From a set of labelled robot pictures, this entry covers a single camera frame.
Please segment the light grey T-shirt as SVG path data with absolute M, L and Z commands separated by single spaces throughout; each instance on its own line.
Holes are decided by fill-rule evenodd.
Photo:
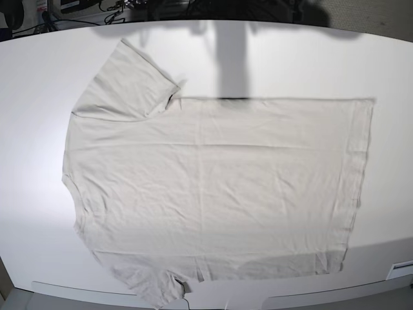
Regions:
M 374 101 L 178 89 L 121 40 L 75 104 L 63 183 L 92 256 L 156 309 L 188 281 L 340 272 Z

